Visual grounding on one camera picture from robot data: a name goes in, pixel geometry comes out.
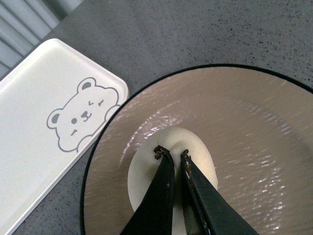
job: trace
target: cartoon bear face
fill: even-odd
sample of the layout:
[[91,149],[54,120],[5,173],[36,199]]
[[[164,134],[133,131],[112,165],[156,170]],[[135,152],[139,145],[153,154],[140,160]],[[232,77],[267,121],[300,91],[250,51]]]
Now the cartoon bear face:
[[86,78],[65,106],[49,115],[47,127],[55,129],[62,151],[78,152],[118,109],[117,103],[115,88],[97,86],[94,78]]

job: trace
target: tongs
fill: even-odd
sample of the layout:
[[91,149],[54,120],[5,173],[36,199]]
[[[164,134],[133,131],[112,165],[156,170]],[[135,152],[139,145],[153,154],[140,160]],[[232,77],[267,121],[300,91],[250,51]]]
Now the tongs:
[[[166,148],[159,145],[154,152],[156,159],[163,159],[121,235],[172,234],[174,163]],[[181,154],[181,180],[187,235],[258,234],[216,191],[194,164],[187,149]]]

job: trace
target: white tray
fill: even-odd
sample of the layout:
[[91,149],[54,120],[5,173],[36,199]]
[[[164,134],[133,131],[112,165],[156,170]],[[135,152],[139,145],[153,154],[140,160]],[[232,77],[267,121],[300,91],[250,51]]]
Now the white tray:
[[0,234],[12,234],[126,101],[126,83],[58,39],[0,82]]

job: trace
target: speckled surface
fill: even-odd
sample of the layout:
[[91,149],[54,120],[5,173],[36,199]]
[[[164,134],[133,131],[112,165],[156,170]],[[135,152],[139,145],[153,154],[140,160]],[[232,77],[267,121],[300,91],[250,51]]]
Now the speckled surface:
[[[269,69],[313,88],[312,1],[85,0],[44,40],[59,38],[126,81],[134,94],[203,64]],[[80,234],[90,150],[14,235]]]

